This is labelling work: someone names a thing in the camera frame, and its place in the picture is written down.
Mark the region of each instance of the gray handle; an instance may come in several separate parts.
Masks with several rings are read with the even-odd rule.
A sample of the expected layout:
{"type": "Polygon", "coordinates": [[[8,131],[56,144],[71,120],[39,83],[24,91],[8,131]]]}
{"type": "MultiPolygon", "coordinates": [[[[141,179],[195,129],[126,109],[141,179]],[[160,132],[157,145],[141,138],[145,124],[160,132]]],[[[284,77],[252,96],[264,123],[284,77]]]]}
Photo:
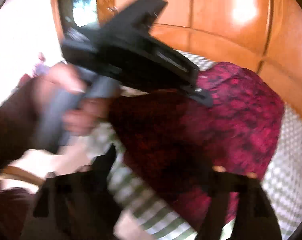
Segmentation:
{"type": "Polygon", "coordinates": [[[60,146],[67,145],[70,133],[63,128],[62,117],[71,109],[76,109],[83,98],[110,98],[119,89],[119,82],[109,77],[100,76],[87,69],[78,67],[80,77],[91,82],[85,94],[71,94],[59,89],[54,99],[40,118],[39,126],[33,138],[33,147],[56,154],[60,146]]]}

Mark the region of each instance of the wall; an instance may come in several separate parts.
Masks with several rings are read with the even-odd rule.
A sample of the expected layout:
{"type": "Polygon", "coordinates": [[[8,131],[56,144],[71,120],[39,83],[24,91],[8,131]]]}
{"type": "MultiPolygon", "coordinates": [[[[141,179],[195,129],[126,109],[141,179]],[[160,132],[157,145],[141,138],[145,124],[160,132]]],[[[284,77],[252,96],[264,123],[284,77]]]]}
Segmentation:
{"type": "Polygon", "coordinates": [[[41,51],[50,66],[61,59],[50,0],[7,0],[0,9],[0,104],[41,51]]]}
{"type": "Polygon", "coordinates": [[[155,37],[251,69],[302,117],[302,9],[295,0],[167,1],[155,37]]]}

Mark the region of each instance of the hand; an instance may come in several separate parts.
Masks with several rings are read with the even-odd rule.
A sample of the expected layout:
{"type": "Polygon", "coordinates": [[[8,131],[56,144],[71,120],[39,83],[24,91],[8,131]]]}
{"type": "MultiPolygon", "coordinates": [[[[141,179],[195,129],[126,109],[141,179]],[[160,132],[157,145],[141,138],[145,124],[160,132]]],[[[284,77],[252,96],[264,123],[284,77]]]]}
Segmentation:
{"type": "MultiPolygon", "coordinates": [[[[79,79],[75,68],[64,63],[58,63],[47,75],[40,76],[35,87],[33,97],[39,114],[43,112],[59,87],[73,94],[84,93],[86,90],[86,84],[79,79]]],[[[111,102],[111,98],[84,99],[79,110],[70,110],[64,115],[66,130],[78,136],[90,134],[97,125],[97,118],[108,116],[111,102]]]]}

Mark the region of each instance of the white wall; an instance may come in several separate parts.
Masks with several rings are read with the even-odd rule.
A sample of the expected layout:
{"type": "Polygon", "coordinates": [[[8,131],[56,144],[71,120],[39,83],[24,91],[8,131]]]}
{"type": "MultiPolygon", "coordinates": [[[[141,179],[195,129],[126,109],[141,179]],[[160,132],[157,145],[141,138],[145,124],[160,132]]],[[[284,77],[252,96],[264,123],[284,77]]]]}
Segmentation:
{"type": "Polygon", "coordinates": [[[50,0],[7,0],[0,9],[0,104],[32,73],[38,52],[49,66],[61,60],[50,0]]]}

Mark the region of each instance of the forearm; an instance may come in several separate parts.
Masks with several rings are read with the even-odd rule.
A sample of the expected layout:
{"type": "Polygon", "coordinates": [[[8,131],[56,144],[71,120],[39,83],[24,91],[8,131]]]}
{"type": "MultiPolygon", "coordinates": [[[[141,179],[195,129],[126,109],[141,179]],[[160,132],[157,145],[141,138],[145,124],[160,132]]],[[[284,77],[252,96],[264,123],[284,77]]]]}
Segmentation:
{"type": "Polygon", "coordinates": [[[37,123],[32,100],[35,81],[29,81],[0,107],[0,169],[29,149],[37,123]]]}

